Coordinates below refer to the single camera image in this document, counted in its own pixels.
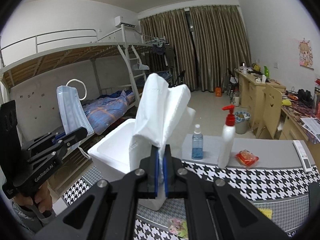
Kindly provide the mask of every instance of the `red bottle cap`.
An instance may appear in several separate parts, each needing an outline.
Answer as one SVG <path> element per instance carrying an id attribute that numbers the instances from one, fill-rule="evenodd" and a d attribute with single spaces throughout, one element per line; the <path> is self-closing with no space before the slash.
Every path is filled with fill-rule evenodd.
<path id="1" fill-rule="evenodd" d="M 234 109 L 235 109 L 234 105 L 225 106 L 222 108 L 222 110 L 229 110 L 229 114 L 227 115 L 227 118 L 226 118 L 226 125 L 227 126 L 234 126 L 236 123 L 236 118 L 233 114 Z"/>

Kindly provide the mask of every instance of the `human hand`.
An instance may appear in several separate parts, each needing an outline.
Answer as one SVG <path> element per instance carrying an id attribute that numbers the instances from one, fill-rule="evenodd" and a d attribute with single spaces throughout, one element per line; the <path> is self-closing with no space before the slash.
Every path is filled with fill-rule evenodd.
<path id="1" fill-rule="evenodd" d="M 21 193 L 18 193 L 13 197 L 13 201 L 19 206 L 33 205 L 32 198 L 24 197 Z M 52 197 L 50 196 L 47 182 L 39 187 L 39 190 L 35 195 L 35 202 L 39 203 L 38 209 L 41 213 L 52 209 Z"/>

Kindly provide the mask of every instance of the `orange container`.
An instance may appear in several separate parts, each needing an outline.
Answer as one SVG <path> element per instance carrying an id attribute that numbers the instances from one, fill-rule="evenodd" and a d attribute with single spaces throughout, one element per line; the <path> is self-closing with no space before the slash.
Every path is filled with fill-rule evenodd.
<path id="1" fill-rule="evenodd" d="M 216 87 L 216 97 L 221 97 L 222 96 L 222 93 L 221 93 L 221 87 Z"/>

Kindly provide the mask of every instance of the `curtain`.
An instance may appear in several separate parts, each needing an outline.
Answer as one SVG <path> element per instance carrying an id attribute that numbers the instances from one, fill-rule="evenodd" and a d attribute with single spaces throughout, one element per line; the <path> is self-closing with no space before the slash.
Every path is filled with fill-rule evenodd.
<path id="1" fill-rule="evenodd" d="M 236 6 L 191 7 L 202 91 L 214 91 L 223 77 L 245 62 L 251 64 L 249 42 Z"/>
<path id="2" fill-rule="evenodd" d="M 183 9 L 164 12 L 141 19 L 141 30 L 144 35 L 153 37 L 165 37 L 176 54 L 174 63 L 175 75 L 183 70 L 185 73 L 185 83 L 191 91 L 196 89 L 196 64 L 191 36 L 188 29 L 186 15 Z M 164 57 L 149 52 L 146 62 L 150 69 L 155 71 L 166 70 Z"/>

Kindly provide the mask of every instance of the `bed ladder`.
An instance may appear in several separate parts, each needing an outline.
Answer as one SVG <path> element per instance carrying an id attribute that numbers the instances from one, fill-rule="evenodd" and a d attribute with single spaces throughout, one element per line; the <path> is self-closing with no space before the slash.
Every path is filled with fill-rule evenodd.
<path id="1" fill-rule="evenodd" d="M 141 62 L 139 54 L 137 53 L 137 51 L 136 51 L 136 49 L 135 49 L 135 47 L 133 45 L 131 45 L 131 49 L 132 49 L 133 53 L 136 56 L 135 58 L 130 58 L 130 56 L 129 56 L 129 46 L 127 45 L 126 42 L 125 42 L 124 46 L 125 46 L 125 48 L 124 48 L 125 50 L 124 51 L 123 51 L 123 49 L 122 49 L 122 47 L 120 45 L 118 45 L 118 50 L 119 50 L 122 58 L 124 59 L 126 65 L 127 65 L 128 72 L 129 72 L 129 77 L 130 77 L 130 83 L 131 83 L 130 87 L 132 88 L 132 91 L 133 91 L 134 96 L 135 96 L 134 105 L 136 107 L 138 107 L 139 103 L 140 103 L 140 97 L 141 97 L 142 93 L 139 94 L 139 92 L 138 92 L 136 79 L 143 76 L 144 81 L 146 82 L 147 76 L 146 76 L 146 73 L 145 73 L 144 70 L 142 70 L 142 74 L 139 74 L 139 75 L 136 75 L 136 76 L 133 75 L 131 62 L 135 61 L 135 60 L 138 61 L 138 64 L 141 64 L 142 62 Z"/>

